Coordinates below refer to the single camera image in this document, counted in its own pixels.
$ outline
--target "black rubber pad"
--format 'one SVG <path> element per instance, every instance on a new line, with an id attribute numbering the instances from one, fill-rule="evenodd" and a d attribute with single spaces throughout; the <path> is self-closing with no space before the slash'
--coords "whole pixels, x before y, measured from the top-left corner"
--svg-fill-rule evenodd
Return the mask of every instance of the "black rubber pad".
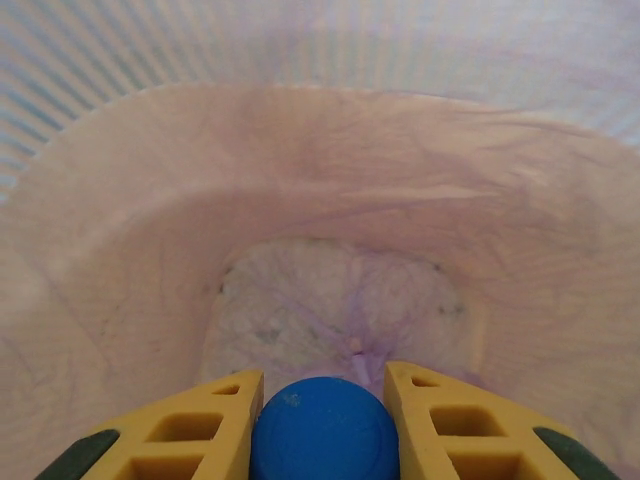
<path id="1" fill-rule="evenodd" d="M 579 480 L 620 480 L 577 440 L 550 428 L 536 427 L 533 431 Z"/>
<path id="2" fill-rule="evenodd" d="M 35 480 L 80 480 L 120 437 L 117 430 L 103 430 L 81 438 L 56 458 Z"/>

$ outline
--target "square hole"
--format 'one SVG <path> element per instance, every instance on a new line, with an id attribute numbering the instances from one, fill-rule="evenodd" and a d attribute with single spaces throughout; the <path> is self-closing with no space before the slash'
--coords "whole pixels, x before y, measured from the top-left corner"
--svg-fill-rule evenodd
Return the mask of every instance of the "square hole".
<path id="1" fill-rule="evenodd" d="M 460 480 L 544 480 L 520 454 L 449 454 Z"/>
<path id="2" fill-rule="evenodd" d="M 214 395 L 235 395 L 240 390 L 240 385 L 229 385 L 213 392 Z"/>
<path id="3" fill-rule="evenodd" d="M 431 380 L 427 380 L 426 378 L 423 377 L 411 377 L 411 383 L 413 383 L 416 387 L 439 387 L 440 385 L 438 385 L 435 382 L 432 382 Z"/>
<path id="4" fill-rule="evenodd" d="M 148 442 L 211 440 L 216 436 L 222 415 L 218 413 L 176 413 L 162 419 Z"/>
<path id="5" fill-rule="evenodd" d="M 191 480 L 202 456 L 133 458 L 115 480 Z"/>
<path id="6" fill-rule="evenodd" d="M 493 415 L 479 407 L 434 407 L 430 413 L 438 435 L 459 437 L 502 437 L 505 435 Z"/>

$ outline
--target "dark speck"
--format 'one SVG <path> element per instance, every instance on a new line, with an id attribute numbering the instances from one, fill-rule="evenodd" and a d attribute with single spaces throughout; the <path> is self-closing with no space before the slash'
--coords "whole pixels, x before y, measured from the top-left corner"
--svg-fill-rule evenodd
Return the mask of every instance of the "dark speck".
<path id="1" fill-rule="evenodd" d="M 264 343 L 275 343 L 280 336 L 280 330 L 272 328 L 271 330 L 258 330 L 255 333 L 256 337 L 262 340 Z"/>

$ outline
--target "blue ball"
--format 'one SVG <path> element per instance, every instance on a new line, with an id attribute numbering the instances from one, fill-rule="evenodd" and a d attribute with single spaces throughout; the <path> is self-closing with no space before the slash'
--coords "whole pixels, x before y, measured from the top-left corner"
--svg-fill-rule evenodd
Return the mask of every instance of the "blue ball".
<path id="1" fill-rule="evenodd" d="M 364 388 L 301 380 L 265 405 L 251 439 L 251 480 L 398 480 L 398 432 Z"/>

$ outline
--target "trash can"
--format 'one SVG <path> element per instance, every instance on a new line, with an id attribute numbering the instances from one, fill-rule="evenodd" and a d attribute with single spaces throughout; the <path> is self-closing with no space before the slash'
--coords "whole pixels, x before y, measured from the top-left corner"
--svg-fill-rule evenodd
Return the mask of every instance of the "trash can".
<path id="1" fill-rule="evenodd" d="M 3 7 L 7 478 L 198 383 L 228 268 L 296 237 L 442 266 L 465 370 L 637 473 L 634 2 Z"/>

